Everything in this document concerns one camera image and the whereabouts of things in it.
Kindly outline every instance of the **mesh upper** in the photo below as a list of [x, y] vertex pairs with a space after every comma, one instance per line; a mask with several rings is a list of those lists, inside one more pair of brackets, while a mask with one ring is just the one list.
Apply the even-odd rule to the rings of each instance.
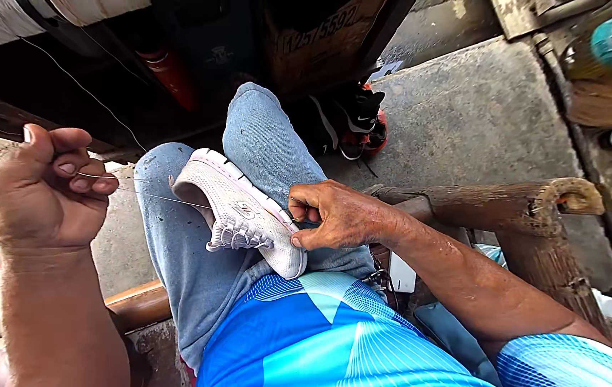
[[[274, 242], [273, 249], [259, 248], [267, 263], [277, 274], [285, 278], [300, 275], [302, 254], [299, 249], [291, 245], [291, 232], [284, 225], [260, 205], [258, 200], [248, 192], [239, 188], [234, 182], [217, 172], [213, 167], [203, 161], [191, 160], [182, 169], [173, 186], [177, 195], [178, 187], [184, 184], [193, 184], [200, 188], [210, 202], [215, 215], [215, 224], [212, 225], [212, 244], [221, 244], [223, 228], [234, 224], [235, 229], [246, 228], [247, 233], [265, 235]], [[193, 202], [178, 195], [183, 201]], [[235, 210], [232, 205], [238, 202], [246, 203], [255, 213], [253, 219], [246, 219]], [[232, 235], [225, 233], [225, 242]]]

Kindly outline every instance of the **hand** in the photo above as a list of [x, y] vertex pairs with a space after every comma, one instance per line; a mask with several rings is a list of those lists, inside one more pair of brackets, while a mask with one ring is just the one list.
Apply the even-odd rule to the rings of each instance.
[[322, 222], [317, 229], [303, 229], [291, 237], [294, 246], [306, 250], [384, 244], [408, 221], [402, 211], [334, 180], [293, 186], [289, 210], [300, 222]]
[[88, 249], [117, 180], [77, 175], [112, 176], [88, 157], [91, 136], [83, 129], [47, 132], [27, 124], [24, 134], [25, 143], [0, 166], [1, 252]]

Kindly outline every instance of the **fingernail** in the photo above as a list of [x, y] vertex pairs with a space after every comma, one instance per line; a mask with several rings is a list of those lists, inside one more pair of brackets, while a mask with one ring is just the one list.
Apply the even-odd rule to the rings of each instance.
[[32, 131], [29, 130], [29, 128], [26, 127], [26, 125], [24, 125], [24, 142], [25, 143], [30, 143], [32, 141]]
[[58, 168], [60, 168], [63, 172], [69, 173], [69, 174], [74, 173], [74, 170], [75, 170], [74, 164], [72, 163], [60, 164], [58, 165]]
[[76, 189], [87, 189], [88, 181], [87, 179], [79, 179], [72, 183], [72, 187]]
[[103, 191], [107, 187], [108, 187], [108, 183], [106, 183], [106, 182], [97, 182], [97, 183], [95, 183], [93, 185], [93, 187], [91, 189], [93, 189], [94, 191]]

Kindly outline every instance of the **knee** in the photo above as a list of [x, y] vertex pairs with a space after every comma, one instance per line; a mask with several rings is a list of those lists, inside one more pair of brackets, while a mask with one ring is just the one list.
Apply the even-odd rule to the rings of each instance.
[[244, 83], [227, 109], [227, 126], [223, 133], [225, 154], [245, 140], [253, 142], [256, 135], [264, 134], [266, 125], [285, 118], [275, 94], [252, 82]]
[[191, 153], [193, 153], [193, 149], [188, 145], [184, 145], [182, 143], [164, 143], [156, 146], [155, 148], [148, 151], [139, 159], [139, 161], [134, 166], [134, 173], [140, 174], [143, 173], [144, 169], [148, 169], [148, 165], [153, 163], [153, 161], [157, 161], [158, 163], [168, 164], [171, 158], [178, 158], [180, 156], [186, 157], [189, 159]]

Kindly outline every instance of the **blue shirt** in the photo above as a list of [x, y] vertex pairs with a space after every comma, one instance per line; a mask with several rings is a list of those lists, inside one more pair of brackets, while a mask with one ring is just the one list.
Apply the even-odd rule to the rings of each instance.
[[[509, 386], [612, 386], [612, 349], [569, 335], [510, 341]], [[201, 386], [491, 386], [361, 281], [337, 272], [261, 278], [208, 342]]]

